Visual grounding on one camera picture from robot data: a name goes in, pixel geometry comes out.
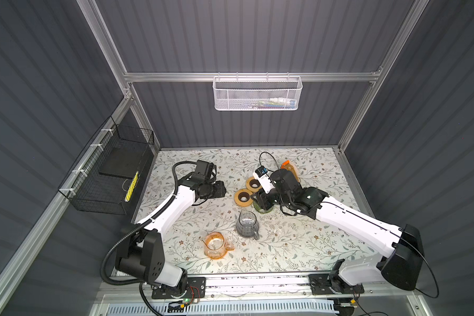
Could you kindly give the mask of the wooden dripper ring stand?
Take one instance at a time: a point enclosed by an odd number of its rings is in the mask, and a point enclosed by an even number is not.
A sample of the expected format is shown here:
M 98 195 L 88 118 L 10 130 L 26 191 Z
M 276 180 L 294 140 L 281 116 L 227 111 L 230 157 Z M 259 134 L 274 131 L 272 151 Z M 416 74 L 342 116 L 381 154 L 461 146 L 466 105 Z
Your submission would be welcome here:
M 241 189 L 235 193 L 234 201 L 238 206 L 247 208 L 254 202 L 251 198 L 252 194 L 253 192 L 248 189 Z

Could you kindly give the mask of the orange glass carafe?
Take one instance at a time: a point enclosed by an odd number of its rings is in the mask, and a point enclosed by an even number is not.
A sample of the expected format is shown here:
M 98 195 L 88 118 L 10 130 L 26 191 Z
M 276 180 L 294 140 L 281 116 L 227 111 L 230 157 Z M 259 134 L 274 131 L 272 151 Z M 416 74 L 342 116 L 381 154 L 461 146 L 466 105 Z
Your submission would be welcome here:
M 204 240 L 204 254 L 210 259 L 222 259 L 234 246 L 219 232 L 208 234 Z

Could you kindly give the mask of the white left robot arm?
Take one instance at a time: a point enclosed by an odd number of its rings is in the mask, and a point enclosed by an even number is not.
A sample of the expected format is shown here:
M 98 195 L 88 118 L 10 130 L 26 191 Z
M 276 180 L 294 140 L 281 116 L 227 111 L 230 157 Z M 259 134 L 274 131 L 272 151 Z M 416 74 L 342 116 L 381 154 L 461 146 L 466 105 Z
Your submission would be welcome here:
M 184 292 L 188 286 L 187 271 L 165 259 L 164 235 L 172 225 L 198 200 L 206 202 L 226 195 L 224 182 L 217 180 L 214 163 L 182 161 L 172 166 L 174 189 L 168 198 L 109 250 L 105 259 L 116 253 L 115 268 L 131 276 L 127 280 L 114 280 L 101 264 L 101 278 L 108 284 L 124 286 L 136 283 L 161 285 Z

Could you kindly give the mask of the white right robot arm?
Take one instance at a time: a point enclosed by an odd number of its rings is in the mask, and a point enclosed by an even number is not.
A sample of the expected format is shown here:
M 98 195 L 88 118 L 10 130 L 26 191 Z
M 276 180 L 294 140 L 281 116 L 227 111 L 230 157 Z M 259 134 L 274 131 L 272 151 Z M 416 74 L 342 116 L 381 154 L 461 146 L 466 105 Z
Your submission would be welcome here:
M 303 215 L 335 226 L 375 251 L 370 257 L 336 261 L 326 279 L 326 284 L 336 293 L 360 294 L 363 284 L 384 281 L 401 290 L 416 289 L 425 263 L 421 235 L 416 227 L 379 221 L 318 188 L 304 188 L 287 169 L 269 172 L 260 166 L 253 177 L 261 189 L 251 198 L 260 208 L 269 209 L 277 204 L 285 215 Z

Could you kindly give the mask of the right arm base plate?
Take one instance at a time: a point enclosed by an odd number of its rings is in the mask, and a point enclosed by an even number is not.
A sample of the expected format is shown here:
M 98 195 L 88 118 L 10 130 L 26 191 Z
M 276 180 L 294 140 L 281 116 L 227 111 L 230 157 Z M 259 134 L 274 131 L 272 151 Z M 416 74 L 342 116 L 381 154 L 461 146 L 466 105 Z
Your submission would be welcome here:
M 313 295 L 329 294 L 363 294 L 365 289 L 362 284 L 351 286 L 339 277 L 332 278 L 326 273 L 314 273 L 308 275 L 309 286 Z

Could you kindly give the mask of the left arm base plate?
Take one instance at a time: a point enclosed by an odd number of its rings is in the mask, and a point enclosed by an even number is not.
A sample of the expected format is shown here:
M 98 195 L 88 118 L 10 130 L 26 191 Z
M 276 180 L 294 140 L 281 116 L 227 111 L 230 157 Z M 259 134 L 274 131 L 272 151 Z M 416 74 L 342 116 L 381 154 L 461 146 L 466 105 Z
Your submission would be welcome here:
M 205 297 L 206 287 L 205 277 L 182 277 L 180 283 L 176 287 L 161 285 L 152 287 L 151 298 L 154 300 L 167 299 L 199 299 Z

